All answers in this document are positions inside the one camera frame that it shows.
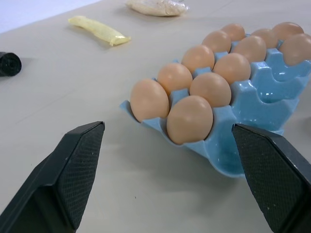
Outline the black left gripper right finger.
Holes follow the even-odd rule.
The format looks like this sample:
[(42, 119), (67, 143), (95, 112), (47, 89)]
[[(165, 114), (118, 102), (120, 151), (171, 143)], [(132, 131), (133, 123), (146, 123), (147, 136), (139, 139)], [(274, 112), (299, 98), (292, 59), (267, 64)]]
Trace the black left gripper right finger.
[(234, 124), (248, 186), (274, 233), (311, 233), (311, 164), (283, 136)]

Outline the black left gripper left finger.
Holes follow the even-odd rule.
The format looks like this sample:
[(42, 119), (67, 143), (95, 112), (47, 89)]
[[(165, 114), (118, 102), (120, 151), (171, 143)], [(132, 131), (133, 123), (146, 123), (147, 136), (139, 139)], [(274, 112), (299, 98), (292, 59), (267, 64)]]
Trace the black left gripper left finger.
[(67, 132), (0, 215), (0, 233), (76, 233), (95, 180), (103, 121)]

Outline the blue ceramic egg tray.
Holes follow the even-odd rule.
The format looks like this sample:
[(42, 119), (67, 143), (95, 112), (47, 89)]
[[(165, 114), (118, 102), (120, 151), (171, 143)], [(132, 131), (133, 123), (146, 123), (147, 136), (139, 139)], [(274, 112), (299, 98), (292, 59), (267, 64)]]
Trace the blue ceramic egg tray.
[[(214, 52), (215, 63), (225, 55), (233, 53), (240, 41), (231, 42), (230, 52)], [(177, 147), (188, 148), (206, 157), (212, 166), (228, 177), (242, 177), (244, 171), (231, 128), (235, 123), (256, 126), (271, 132), (281, 133), (283, 126), (295, 111), (299, 96), (305, 89), (311, 74), (311, 60), (289, 66), (279, 51), (284, 41), (276, 48), (266, 50), (266, 57), (260, 62), (249, 62), (249, 80), (229, 84), (231, 102), (224, 107), (211, 107), (213, 124), (204, 140), (175, 144), (167, 133), (167, 117), (173, 106), (190, 95), (187, 89), (172, 91), (168, 96), (169, 113), (166, 118), (152, 118), (138, 122), (130, 106), (130, 100), (121, 104), (130, 117), (137, 123), (153, 128)], [(213, 72), (209, 67), (195, 70), (192, 80), (200, 74)]]

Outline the brown egg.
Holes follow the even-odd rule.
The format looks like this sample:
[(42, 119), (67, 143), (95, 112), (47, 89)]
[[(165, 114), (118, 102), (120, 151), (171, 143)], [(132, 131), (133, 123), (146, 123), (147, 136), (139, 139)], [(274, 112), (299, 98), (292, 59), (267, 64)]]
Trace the brown egg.
[(130, 106), (138, 122), (156, 117), (166, 118), (169, 99), (164, 88), (156, 81), (138, 81), (131, 90)]
[(258, 29), (251, 33), (251, 35), (263, 39), (268, 49), (276, 48), (278, 45), (278, 37), (272, 29)]
[(202, 45), (207, 46), (213, 52), (230, 52), (231, 38), (221, 30), (213, 31), (204, 38)]
[(305, 33), (295, 34), (283, 42), (279, 51), (289, 66), (311, 60), (311, 36)]
[(213, 51), (205, 45), (197, 45), (188, 49), (181, 61), (191, 73), (200, 68), (213, 69), (215, 57)]
[(222, 76), (229, 84), (233, 84), (249, 80), (251, 67), (243, 55), (230, 53), (217, 60), (213, 72)]
[(190, 95), (203, 97), (211, 107), (224, 107), (231, 102), (231, 89), (220, 75), (208, 72), (195, 77), (190, 86)]
[(157, 81), (169, 96), (172, 91), (188, 89), (192, 82), (192, 74), (180, 63), (169, 63), (160, 69)]
[(231, 41), (240, 41), (245, 38), (244, 27), (239, 23), (230, 23), (221, 28), (223, 32), (228, 34)]
[(278, 40), (285, 41), (289, 37), (304, 33), (301, 26), (293, 22), (282, 22), (272, 28)]
[(265, 41), (252, 35), (241, 40), (232, 52), (243, 55), (249, 62), (260, 62), (265, 59), (266, 50)]
[(167, 117), (167, 133), (178, 145), (204, 140), (211, 131), (213, 112), (203, 97), (188, 96), (177, 102)]

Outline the black bag roll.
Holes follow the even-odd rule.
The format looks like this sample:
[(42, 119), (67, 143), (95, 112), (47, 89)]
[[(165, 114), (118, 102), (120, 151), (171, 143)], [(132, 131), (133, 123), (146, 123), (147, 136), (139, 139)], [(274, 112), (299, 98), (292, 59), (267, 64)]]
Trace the black bag roll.
[(12, 77), (20, 73), (22, 63), (12, 52), (0, 52), (0, 77)]

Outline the yellow plastic packet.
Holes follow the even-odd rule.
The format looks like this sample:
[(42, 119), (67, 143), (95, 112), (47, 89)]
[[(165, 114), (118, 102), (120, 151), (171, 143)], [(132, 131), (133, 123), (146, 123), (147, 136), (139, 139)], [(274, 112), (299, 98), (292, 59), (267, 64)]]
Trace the yellow plastic packet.
[(95, 37), (108, 43), (110, 46), (118, 46), (131, 41), (130, 36), (125, 36), (119, 31), (107, 26), (106, 24), (87, 18), (85, 16), (74, 16), (68, 19), (68, 22), (92, 33)]

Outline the clear bag of beige grains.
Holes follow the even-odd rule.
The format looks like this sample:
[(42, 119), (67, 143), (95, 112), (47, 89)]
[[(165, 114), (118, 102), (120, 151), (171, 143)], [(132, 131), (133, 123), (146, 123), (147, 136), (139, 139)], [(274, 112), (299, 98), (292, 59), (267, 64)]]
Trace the clear bag of beige grains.
[(143, 15), (156, 17), (177, 17), (189, 10), (177, 0), (127, 0), (125, 5)]

